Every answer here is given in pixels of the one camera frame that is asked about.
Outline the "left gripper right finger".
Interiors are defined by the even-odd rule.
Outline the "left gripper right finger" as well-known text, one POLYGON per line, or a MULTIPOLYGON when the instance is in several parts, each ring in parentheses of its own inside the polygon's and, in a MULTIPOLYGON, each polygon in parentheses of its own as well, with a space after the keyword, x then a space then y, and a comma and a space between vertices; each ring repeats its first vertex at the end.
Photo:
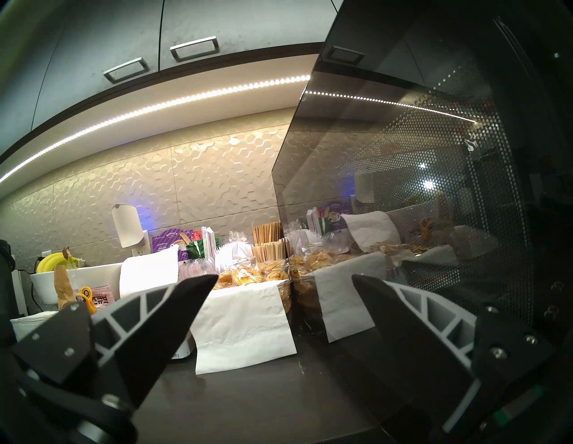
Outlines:
POLYGON ((541 369, 556 348, 500 304, 473 314, 423 289, 351 279, 438 434, 500 429, 542 396, 541 369))

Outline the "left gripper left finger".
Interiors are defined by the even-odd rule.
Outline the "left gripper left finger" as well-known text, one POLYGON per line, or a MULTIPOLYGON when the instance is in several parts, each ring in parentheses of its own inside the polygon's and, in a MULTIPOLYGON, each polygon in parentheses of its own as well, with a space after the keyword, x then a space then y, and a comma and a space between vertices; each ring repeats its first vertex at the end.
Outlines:
POLYGON ((18 364, 58 389, 138 408, 185 342, 217 274, 128 295, 89 314, 73 303, 11 347, 18 364))

